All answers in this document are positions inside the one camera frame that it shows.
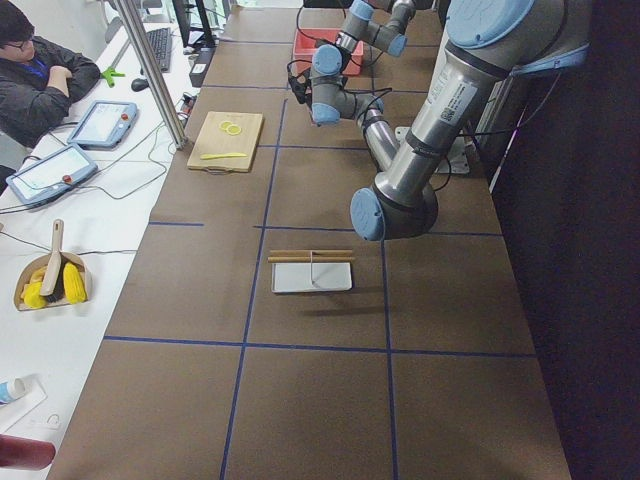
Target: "red cylinder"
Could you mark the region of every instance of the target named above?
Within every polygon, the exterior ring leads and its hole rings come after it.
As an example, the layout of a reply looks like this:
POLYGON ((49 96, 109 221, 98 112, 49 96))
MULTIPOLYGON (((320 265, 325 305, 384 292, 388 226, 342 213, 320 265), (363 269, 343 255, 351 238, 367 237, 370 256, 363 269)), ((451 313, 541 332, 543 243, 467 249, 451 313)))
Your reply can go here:
POLYGON ((0 468, 42 470, 56 455, 53 443, 0 435, 0 468))

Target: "cutting board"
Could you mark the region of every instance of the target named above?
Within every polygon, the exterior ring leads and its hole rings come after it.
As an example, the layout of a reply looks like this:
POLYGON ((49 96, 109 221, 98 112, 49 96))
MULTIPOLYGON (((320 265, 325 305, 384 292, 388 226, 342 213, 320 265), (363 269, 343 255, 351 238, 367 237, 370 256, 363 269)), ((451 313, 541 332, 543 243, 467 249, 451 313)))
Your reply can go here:
POLYGON ((187 167, 192 170, 248 172, 253 163, 262 123, 261 113, 209 112, 193 146, 187 167), (230 132, 238 130, 236 127, 228 128, 230 124, 239 126, 240 133, 230 135, 224 127, 230 132), (210 160, 200 158, 203 154, 226 153, 244 153, 246 157, 210 160))

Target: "red crate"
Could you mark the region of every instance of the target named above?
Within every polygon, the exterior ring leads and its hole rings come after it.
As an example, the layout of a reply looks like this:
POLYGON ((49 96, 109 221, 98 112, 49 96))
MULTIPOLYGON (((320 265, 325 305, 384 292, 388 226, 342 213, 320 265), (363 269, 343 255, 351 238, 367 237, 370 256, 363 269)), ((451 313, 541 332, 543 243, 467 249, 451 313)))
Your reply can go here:
MULTIPOLYGON (((295 60, 311 61, 313 54, 317 50, 314 38, 322 38, 330 42, 336 41, 336 35, 340 32, 338 28, 301 28, 302 32, 309 35, 308 38, 296 31, 296 38, 293 44, 293 58, 295 60)), ((360 74, 362 65, 362 57, 364 55, 364 46, 362 42, 358 42, 355 51, 351 54, 351 61, 347 64, 347 68, 342 72, 344 75, 355 76, 360 74)), ((296 72, 301 72, 307 67, 305 64, 296 65, 296 72)))

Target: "person's hair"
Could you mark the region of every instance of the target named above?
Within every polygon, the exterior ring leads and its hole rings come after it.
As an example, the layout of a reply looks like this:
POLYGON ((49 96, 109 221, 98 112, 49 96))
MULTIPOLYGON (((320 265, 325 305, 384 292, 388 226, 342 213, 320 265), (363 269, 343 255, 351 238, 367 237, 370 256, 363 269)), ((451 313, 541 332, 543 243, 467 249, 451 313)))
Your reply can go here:
POLYGON ((9 0, 0 0, 0 46, 29 40, 34 31, 22 10, 9 0))

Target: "blue-framed tablet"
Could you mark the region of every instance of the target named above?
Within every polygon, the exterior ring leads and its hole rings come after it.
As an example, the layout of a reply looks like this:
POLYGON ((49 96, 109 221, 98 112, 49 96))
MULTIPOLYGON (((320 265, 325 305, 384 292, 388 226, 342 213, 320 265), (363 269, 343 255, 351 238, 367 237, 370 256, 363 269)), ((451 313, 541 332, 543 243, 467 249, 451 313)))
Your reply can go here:
POLYGON ((96 100, 73 129, 67 143, 89 150, 112 149, 127 135, 137 116, 135 103, 96 100))
POLYGON ((92 177, 98 166, 77 145, 68 145, 10 175, 7 185, 25 205, 50 202, 92 177))

